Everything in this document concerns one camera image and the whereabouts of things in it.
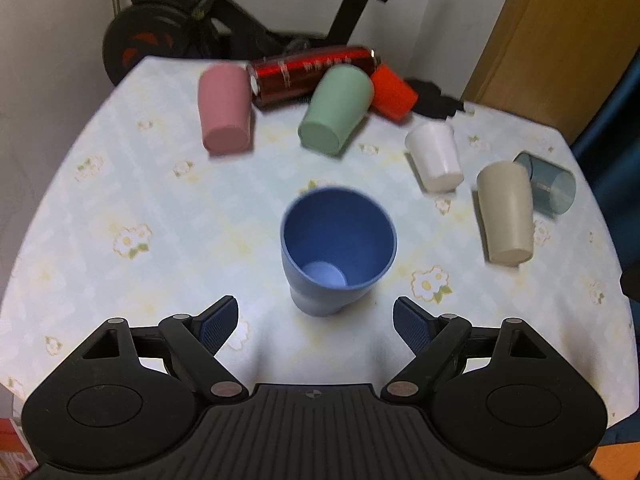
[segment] table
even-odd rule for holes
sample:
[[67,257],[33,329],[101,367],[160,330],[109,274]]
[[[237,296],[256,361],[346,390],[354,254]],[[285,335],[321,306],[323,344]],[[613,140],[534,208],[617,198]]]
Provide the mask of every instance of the table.
[[[217,358],[250,390],[261,381],[373,383],[413,357],[393,329],[409,296],[434,315],[474,325],[522,317],[604,398],[613,424],[638,407],[638,363],[620,266],[594,197],[562,137],[475,106],[452,118],[465,181],[425,194],[405,155],[403,126],[371,116],[343,158],[300,147],[305,105],[255,113],[253,153],[209,158],[196,88],[210,62],[146,58],[73,145],[26,235],[0,317],[0,378],[21,398],[98,325],[157,324],[197,314],[225,294],[240,320]],[[577,177],[574,205],[535,218],[535,255],[488,264],[472,189],[487,164],[527,150]],[[279,223],[309,188],[356,187],[379,200],[398,255],[372,293],[318,319],[292,303]],[[484,363],[474,363],[473,367]]]

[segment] floral pattern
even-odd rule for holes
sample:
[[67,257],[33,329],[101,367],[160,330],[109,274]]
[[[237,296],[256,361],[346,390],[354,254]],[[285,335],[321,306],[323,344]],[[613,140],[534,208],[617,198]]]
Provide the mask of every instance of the floral pattern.
[[449,198],[444,198],[443,196],[439,196],[436,200],[434,200],[436,208],[440,211],[441,215],[446,215],[451,210],[451,200]]
[[365,144],[364,142],[358,144],[358,147],[365,155],[377,155],[380,152],[379,147],[373,146],[372,144]]
[[298,188],[298,194],[302,195],[303,193],[306,193],[307,191],[311,191],[312,189],[315,189],[316,187],[326,187],[326,186],[331,186],[331,185],[332,185],[332,182],[329,182],[328,180],[325,180],[324,178],[316,178],[315,180],[310,180],[306,184],[306,187]]
[[533,243],[542,247],[549,240],[551,240],[549,225],[543,220],[533,222]]
[[604,286],[601,282],[591,282],[588,286],[589,297],[591,302],[596,305],[601,305],[604,300]]
[[241,350],[242,345],[249,341],[249,324],[242,318],[238,320],[238,325],[229,339],[226,340],[233,350]]
[[540,150],[547,150],[549,153],[553,153],[555,151],[555,147],[551,146],[546,136],[541,134],[531,134],[530,138],[533,139]]
[[150,130],[154,127],[154,124],[151,121],[138,121],[138,131],[143,132],[145,130]]
[[194,163],[190,160],[181,160],[180,162],[176,162],[174,166],[174,175],[177,178],[185,176],[193,167]]
[[9,377],[6,387],[12,394],[20,397],[20,399],[22,400],[25,400],[26,397],[24,395],[24,386],[22,386],[22,383],[20,381],[16,381],[14,378]]
[[151,229],[147,224],[123,229],[113,241],[113,251],[123,258],[132,260],[137,254],[146,253],[149,250],[151,235]]
[[82,182],[89,176],[94,176],[100,173],[104,165],[104,160],[101,156],[93,155],[84,160],[82,164],[76,166],[76,180]]
[[475,150],[478,150],[478,152],[490,152],[491,151],[491,145],[486,140],[482,140],[477,135],[467,136],[466,140],[468,140],[469,141],[469,145],[472,148],[474,148]]
[[47,354],[49,355],[58,355],[62,348],[62,343],[50,335],[45,336],[44,344],[47,347]]
[[427,271],[416,270],[411,277],[414,298],[440,304],[444,296],[453,293],[449,286],[449,273],[440,266],[433,266]]

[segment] can lid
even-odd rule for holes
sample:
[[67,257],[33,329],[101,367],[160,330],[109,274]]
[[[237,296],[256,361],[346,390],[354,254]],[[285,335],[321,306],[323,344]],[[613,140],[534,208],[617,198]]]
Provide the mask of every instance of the can lid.
[[369,51],[371,57],[373,58],[373,67],[378,68],[380,65],[382,65],[382,58],[378,54],[376,54],[375,50],[370,49]]
[[249,83],[251,84],[251,92],[253,95],[260,95],[260,83],[258,83],[258,78],[255,74],[249,72]]

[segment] cup bottom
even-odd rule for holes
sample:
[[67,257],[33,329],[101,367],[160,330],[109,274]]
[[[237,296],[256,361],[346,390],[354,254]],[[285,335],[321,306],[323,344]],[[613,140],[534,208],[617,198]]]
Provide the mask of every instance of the cup bottom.
[[246,131],[238,126],[223,126],[207,132],[203,144],[211,155],[228,155],[245,152],[250,145]]
[[291,299],[293,300],[293,303],[308,316],[330,316],[345,306],[343,304],[329,304],[327,301],[314,300],[313,298],[302,296],[293,288],[290,288],[289,290],[291,292]]
[[510,249],[496,254],[490,254],[489,261],[491,261],[492,264],[515,267],[530,260],[532,256],[533,253],[526,249]]
[[302,267],[302,272],[324,286],[347,285],[347,277],[338,267],[328,262],[310,262]]
[[432,193],[446,193],[456,189],[465,179],[462,173],[446,173],[441,176],[430,178],[423,182],[427,191]]
[[302,121],[298,136],[303,147],[325,155],[337,155],[340,151],[340,139],[335,132],[321,123]]

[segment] translucent blue cup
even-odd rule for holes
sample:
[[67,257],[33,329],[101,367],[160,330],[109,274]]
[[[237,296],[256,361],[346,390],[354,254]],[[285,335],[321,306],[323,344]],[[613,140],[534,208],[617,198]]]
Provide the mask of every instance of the translucent blue cup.
[[533,209],[551,217],[567,212],[575,199],[573,173],[529,152],[519,153],[514,162],[529,172]]
[[282,266],[296,306],[328,316],[358,300],[391,267],[398,240],[388,214],[346,187],[300,196],[282,218]]

